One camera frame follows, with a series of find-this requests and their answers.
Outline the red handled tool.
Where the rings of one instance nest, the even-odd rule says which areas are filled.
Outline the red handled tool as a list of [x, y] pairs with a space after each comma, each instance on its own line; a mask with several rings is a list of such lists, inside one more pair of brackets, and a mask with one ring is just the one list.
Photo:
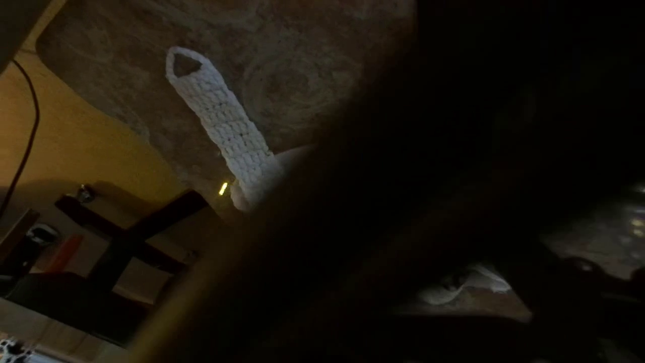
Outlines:
[[49, 272], [62, 272], [75, 259], [75, 254], [79, 252], [83, 244], [83, 237], [80, 234], [68, 234], [54, 250], [47, 271]]

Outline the grey remote control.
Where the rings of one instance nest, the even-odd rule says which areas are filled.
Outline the grey remote control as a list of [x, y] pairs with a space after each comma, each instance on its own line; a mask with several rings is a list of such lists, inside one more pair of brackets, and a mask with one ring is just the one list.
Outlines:
[[602, 363], [642, 283], [547, 237], [642, 182], [645, 0], [418, 0], [325, 140], [128, 363]]

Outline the white crocheted cloth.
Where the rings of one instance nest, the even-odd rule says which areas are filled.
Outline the white crocheted cloth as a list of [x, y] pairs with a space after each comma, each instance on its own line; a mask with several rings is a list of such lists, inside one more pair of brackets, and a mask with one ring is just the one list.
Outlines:
[[217, 67], [194, 49], [165, 52], [165, 78], [224, 157], [230, 199], [239, 212], [252, 212], [312, 151], [312, 145], [271, 151]]

